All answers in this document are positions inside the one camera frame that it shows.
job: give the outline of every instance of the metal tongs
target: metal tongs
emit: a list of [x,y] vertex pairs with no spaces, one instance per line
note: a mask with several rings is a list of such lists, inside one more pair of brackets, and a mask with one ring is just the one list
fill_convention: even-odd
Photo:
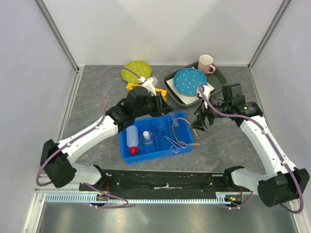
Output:
[[165,134],[165,132],[164,132],[164,130],[160,130],[159,128],[157,128],[157,127],[154,127],[154,129],[155,129],[155,131],[156,131],[156,133],[158,134],[158,135],[161,135],[162,137],[164,137],[164,138],[166,138],[171,144],[172,144],[172,146],[171,146],[171,150],[172,151],[174,151],[175,153],[178,153],[179,152],[179,148],[178,147],[182,147],[182,148],[186,148],[188,145],[186,144],[186,143],[184,143],[184,142],[176,142],[176,141],[174,141],[173,139],[171,139],[170,137],[168,137],[166,134]]

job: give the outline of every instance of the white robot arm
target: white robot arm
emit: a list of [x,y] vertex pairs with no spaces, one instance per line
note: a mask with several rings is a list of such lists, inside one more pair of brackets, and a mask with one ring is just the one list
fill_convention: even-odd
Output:
[[[300,190],[302,194],[309,181],[308,172],[304,168],[298,169],[284,153],[271,134],[258,105],[255,102],[245,102],[240,84],[224,85],[222,88],[223,103],[214,105],[210,100],[208,105],[214,108],[211,109],[204,101],[205,104],[202,103],[195,111],[197,119],[191,124],[192,128],[205,131],[207,129],[204,122],[206,117],[210,125],[213,124],[215,118],[231,118],[253,144],[266,171],[266,174],[258,174],[242,166],[228,168],[225,170],[228,182],[258,193],[263,203],[269,207],[297,199],[300,196],[298,195]],[[204,87],[201,91],[207,98],[209,97],[208,87]],[[296,188],[297,185],[290,173],[297,180],[300,190]]]
[[133,88],[127,98],[106,112],[104,119],[101,117],[87,128],[58,143],[49,140],[44,144],[40,164],[46,164],[43,169],[56,188],[70,182],[97,183],[102,177],[99,167],[75,163],[84,152],[132,125],[137,117],[148,114],[159,117],[173,110],[164,101],[161,93],[156,92],[153,83],[155,80],[149,78],[142,86]]

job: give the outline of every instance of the metal floor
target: metal floor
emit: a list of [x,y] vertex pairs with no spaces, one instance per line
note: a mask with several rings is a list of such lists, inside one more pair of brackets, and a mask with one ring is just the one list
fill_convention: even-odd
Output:
[[297,233],[293,215],[268,208],[258,196],[242,210],[207,204],[136,204],[94,209],[88,204],[45,203],[37,233]]

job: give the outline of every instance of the white cup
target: white cup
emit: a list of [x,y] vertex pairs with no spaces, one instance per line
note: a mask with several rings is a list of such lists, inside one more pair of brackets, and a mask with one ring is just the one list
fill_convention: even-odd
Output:
[[216,68],[213,66],[214,59],[209,55],[201,55],[199,58],[198,70],[202,71],[204,74],[212,74],[215,72]]

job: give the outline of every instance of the red bottle cap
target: red bottle cap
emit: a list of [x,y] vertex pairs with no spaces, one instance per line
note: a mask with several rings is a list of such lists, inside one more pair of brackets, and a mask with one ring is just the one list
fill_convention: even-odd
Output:
[[138,152],[139,150],[139,147],[131,147],[130,148],[130,152],[132,155],[136,155],[136,153]]

